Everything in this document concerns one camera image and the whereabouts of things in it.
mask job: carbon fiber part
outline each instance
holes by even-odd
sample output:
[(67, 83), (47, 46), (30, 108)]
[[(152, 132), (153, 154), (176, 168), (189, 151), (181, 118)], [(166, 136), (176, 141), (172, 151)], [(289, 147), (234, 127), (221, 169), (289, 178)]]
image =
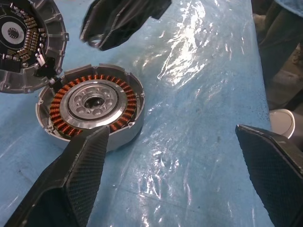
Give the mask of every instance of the carbon fiber part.
[(103, 171), (109, 127), (75, 136), (39, 176), (5, 227), (85, 227)]
[(126, 42), (149, 17), (160, 19), (171, 0), (96, 0), (82, 25), (80, 38), (105, 51)]
[(303, 154), (267, 130), (238, 125), (250, 179), (275, 227), (303, 226)]

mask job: table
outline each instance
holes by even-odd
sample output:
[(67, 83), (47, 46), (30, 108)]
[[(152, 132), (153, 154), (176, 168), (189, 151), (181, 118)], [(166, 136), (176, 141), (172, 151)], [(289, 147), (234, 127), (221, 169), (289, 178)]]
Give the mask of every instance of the table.
[[(250, 0), (173, 0), (125, 44), (79, 40), (91, 0), (56, 0), (70, 34), (63, 69), (111, 63), (146, 94), (140, 136), (106, 156), (88, 226), (272, 227), (234, 133), (270, 129)], [(0, 225), (62, 150), (35, 115), (39, 91), (0, 94)]]

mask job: person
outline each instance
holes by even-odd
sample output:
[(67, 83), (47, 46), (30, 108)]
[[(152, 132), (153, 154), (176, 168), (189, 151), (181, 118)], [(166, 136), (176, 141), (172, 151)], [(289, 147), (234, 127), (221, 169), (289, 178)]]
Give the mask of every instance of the person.
[(303, 0), (275, 0), (265, 16), (253, 18), (267, 87), (303, 40)]

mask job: copper coil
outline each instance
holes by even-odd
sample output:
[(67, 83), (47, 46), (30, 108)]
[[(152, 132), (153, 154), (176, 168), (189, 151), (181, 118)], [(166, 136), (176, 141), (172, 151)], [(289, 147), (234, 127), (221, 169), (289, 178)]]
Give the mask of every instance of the copper coil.
[(129, 85), (126, 85), (125, 87), (123, 87), (123, 90), (128, 90), (128, 89), (132, 89)]
[(132, 113), (134, 113), (135, 110), (136, 110), (136, 108), (126, 108), (125, 112), (132, 112)]
[(60, 89), (60, 90), (58, 91), (58, 93), (61, 94), (61, 95), (65, 95), (66, 92), (67, 92), (67, 91), (65, 91), (65, 90), (63, 90), (63, 89)]
[(131, 113), (124, 113), (123, 116), (128, 116), (128, 117), (132, 118), (132, 117), (133, 117), (133, 114), (131, 114)]
[(62, 119), (62, 118), (53, 120), (53, 124), (54, 124), (54, 125), (60, 124), (61, 122), (63, 122), (63, 119)]
[(68, 135), (73, 136), (75, 134), (75, 132), (76, 132), (76, 129), (72, 129), (68, 132)]
[(61, 130), (62, 128), (64, 128), (67, 124), (65, 122), (62, 122), (60, 124), (57, 125), (58, 130)]
[(75, 82), (76, 84), (81, 83), (81, 81), (80, 81), (79, 79), (75, 79), (74, 82)]
[(68, 85), (69, 85), (70, 87), (76, 86), (76, 85), (75, 85), (75, 83), (74, 83), (74, 82), (72, 82), (72, 81), (71, 81), (71, 82), (69, 82), (69, 83), (68, 83)]
[(131, 94), (133, 94), (133, 93), (134, 93), (133, 90), (125, 91), (125, 94), (126, 94), (126, 95), (131, 95)]
[(66, 90), (66, 91), (68, 91), (70, 88), (71, 88), (71, 87), (68, 86), (67, 84), (63, 86), (63, 89)]
[(77, 130), (75, 133), (75, 136), (79, 135), (82, 132), (82, 130)]
[(118, 80), (116, 81), (116, 84), (120, 85), (120, 83), (122, 83), (122, 82), (123, 82), (122, 80), (118, 79)]
[(122, 122), (120, 122), (120, 120), (116, 121), (116, 124), (117, 124), (120, 128), (122, 128), (123, 126), (125, 126), (125, 124), (122, 123)]
[(52, 101), (52, 103), (60, 103), (60, 102), (61, 102), (61, 99), (59, 99), (59, 98), (54, 98)]
[(57, 93), (54, 98), (63, 98), (64, 95)]
[(137, 102), (137, 99), (136, 98), (130, 98), (128, 99), (129, 102)]
[(125, 81), (123, 81), (123, 83), (119, 84), (119, 86), (123, 88), (124, 86), (127, 86), (127, 83)]
[(111, 125), (109, 126), (109, 128), (110, 128), (110, 131), (111, 131), (111, 132), (115, 132), (115, 131), (118, 130), (118, 128), (117, 128), (114, 124), (111, 124)]
[(120, 118), (121, 121), (124, 121), (125, 123), (128, 123), (130, 118), (126, 118), (126, 117), (121, 117)]
[(135, 94), (131, 94), (131, 95), (127, 95), (127, 98), (136, 98), (136, 95)]
[(61, 117), (61, 115), (60, 114), (53, 114), (52, 116), (51, 116), (51, 120), (53, 121), (54, 119), (56, 119), (56, 118), (59, 118), (59, 117)]
[(137, 107), (137, 103), (129, 103), (128, 105), (127, 105), (127, 108), (128, 107)]
[(60, 113), (60, 109), (59, 108), (55, 108), (55, 109), (51, 109), (50, 114), (57, 114), (57, 113)]
[(62, 132), (66, 133), (69, 129), (71, 129), (71, 127), (69, 125), (67, 125), (62, 129)]
[(60, 107), (60, 104), (52, 103), (50, 108), (54, 109), (54, 108), (59, 108), (59, 107)]

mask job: mounting bolt hole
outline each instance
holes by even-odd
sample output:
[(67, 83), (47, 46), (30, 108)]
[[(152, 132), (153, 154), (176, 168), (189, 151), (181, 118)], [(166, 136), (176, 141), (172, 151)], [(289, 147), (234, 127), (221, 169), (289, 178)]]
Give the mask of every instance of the mounting bolt hole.
[(93, 111), (93, 115), (100, 115), (100, 114), (102, 114), (102, 110), (100, 109), (96, 109)]
[(83, 114), (83, 113), (85, 112), (85, 108), (79, 107), (79, 108), (76, 109), (76, 111), (77, 111), (78, 113), (80, 113), (80, 114)]

